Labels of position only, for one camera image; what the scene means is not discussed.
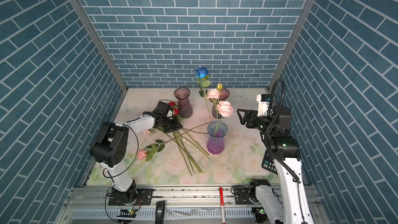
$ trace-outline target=metal rail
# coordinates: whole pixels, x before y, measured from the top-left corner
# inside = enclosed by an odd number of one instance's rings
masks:
[[[137,188],[152,188],[154,189],[152,195],[152,202],[149,206],[141,206],[140,211],[151,213],[156,207],[156,202],[166,201],[166,207],[172,210],[181,209],[181,212],[186,212],[187,209],[218,211],[220,207],[220,194],[219,187],[224,189],[224,202],[226,211],[230,211],[231,218],[234,214],[248,215],[251,207],[260,207],[257,204],[236,205],[234,195],[230,189],[233,185],[170,185],[170,186],[155,186],[155,185],[138,185]],[[272,185],[274,191],[279,196],[280,202],[283,204],[283,197],[281,195],[280,185]],[[60,215],[58,216],[56,224],[67,224],[70,219],[80,218],[83,219],[106,219],[104,212],[105,194],[108,187],[79,187],[72,188],[67,201]],[[308,205],[312,211],[314,219],[317,224],[328,224],[326,215],[322,208],[320,199],[315,191],[314,186],[305,186]],[[108,206],[107,211],[109,214],[116,216],[122,209],[121,206]],[[235,212],[246,208],[248,212]],[[188,217],[198,218],[196,215],[191,216],[191,212],[187,212]]]
[[[304,23],[310,14],[311,8],[314,5],[315,0],[306,0],[304,3],[304,6],[301,10],[300,16],[297,19],[296,25],[293,28],[293,31],[290,35],[289,41],[286,44],[285,50],[283,51],[281,55],[281,59],[278,62],[278,65],[275,68],[275,72],[272,75],[271,81],[269,82],[268,88],[272,88],[273,84],[275,81],[279,78],[281,75],[281,72],[283,70],[283,67],[285,66],[287,59],[289,58],[290,53],[292,52],[293,46],[296,43],[297,38],[299,37],[299,34],[301,32],[302,27],[304,26]]]
[[[127,92],[127,85],[124,82],[122,76],[120,75],[119,71],[117,70],[114,62],[112,61],[111,56],[109,55],[106,47],[104,46],[101,38],[98,36],[98,33],[92,24],[90,18],[88,17],[86,11],[84,10],[82,3],[80,0],[69,0],[70,4],[72,5],[73,9],[75,10],[77,16],[79,17],[80,21],[86,28],[86,31],[90,35],[91,39],[93,40],[94,44],[96,45],[97,49],[102,55],[102,58],[107,63],[109,69],[111,70],[113,76],[119,83],[120,87],[122,88],[123,92]]]

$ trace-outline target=robotic arm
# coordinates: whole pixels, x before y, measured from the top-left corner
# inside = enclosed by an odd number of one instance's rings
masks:
[[[272,105],[278,82],[282,83],[281,100]],[[291,112],[282,106],[285,82],[279,79],[271,94],[257,95],[258,111],[238,109],[242,125],[256,128],[266,145],[262,167],[279,175],[283,208],[276,200],[267,180],[253,179],[249,193],[253,201],[260,202],[271,224],[314,224],[302,183],[301,155],[297,141],[290,136]]]
[[[124,173],[127,169],[122,162],[126,153],[129,129],[136,134],[157,127],[162,127],[166,133],[182,128],[172,106],[161,101],[152,112],[144,112],[136,120],[104,122],[92,144],[90,155],[108,171],[113,181],[111,194],[125,205],[132,205],[137,200],[135,182],[128,173]]]

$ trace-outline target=blue brick wall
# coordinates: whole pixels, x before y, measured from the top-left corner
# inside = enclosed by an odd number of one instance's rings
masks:
[[[331,223],[398,223],[398,0],[316,0],[282,72]]]
[[[0,0],[0,223],[53,222],[121,90],[67,0]]]
[[[266,87],[305,0],[81,0],[129,87]]]

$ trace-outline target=table surface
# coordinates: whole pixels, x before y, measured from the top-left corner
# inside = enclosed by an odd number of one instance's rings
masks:
[[[161,99],[176,101],[175,89],[129,89],[121,105],[116,122],[129,121],[141,116],[144,111],[152,111]],[[193,108],[190,118],[183,119],[184,128],[209,122],[209,114],[204,98],[200,97],[199,89],[190,89],[189,100]],[[219,155],[210,154],[210,159],[194,148],[187,140],[183,140],[191,155],[199,164],[203,173],[193,173],[191,176],[184,159],[175,142],[168,142],[166,147],[156,153],[150,161],[136,160],[128,170],[129,175],[139,185],[179,185],[179,184],[239,184],[248,183],[252,178],[268,179],[271,183],[279,183],[277,175],[266,171],[261,163],[266,151],[256,129],[247,129],[239,122],[236,109],[258,108],[256,95],[265,92],[264,89],[231,88],[231,95],[227,99],[234,108],[234,113],[222,121],[228,126],[228,133],[224,138],[225,149]],[[207,125],[194,129],[197,132],[207,132]],[[206,149],[208,134],[189,132],[201,146]],[[170,138],[160,130],[155,132],[142,131],[137,133],[139,148],[155,143],[155,140],[168,141]],[[129,132],[127,151],[124,162],[128,166],[137,151],[137,141]],[[87,182],[88,185],[111,185],[112,181],[102,174],[103,168],[96,163]]]

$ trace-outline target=purple glass vase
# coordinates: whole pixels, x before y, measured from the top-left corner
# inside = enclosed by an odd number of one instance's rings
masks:
[[[228,132],[228,127],[224,122],[216,120],[207,126],[207,132],[210,135],[207,140],[207,150],[215,155],[220,154],[225,148],[224,137]]]
[[[179,87],[174,91],[174,96],[178,99],[178,112],[182,118],[189,118],[192,116],[193,110],[189,95],[191,91],[186,87]]]
[[[221,89],[220,101],[225,101],[228,97],[229,97],[229,91],[228,91],[228,89],[226,89],[226,88],[223,87],[223,88]],[[214,104],[213,104],[213,107],[212,107],[212,109],[211,109],[211,115],[213,115],[213,117],[218,118],[218,119],[221,118],[221,114],[219,114],[219,113],[217,112],[217,109],[216,109],[216,107],[214,106]]]

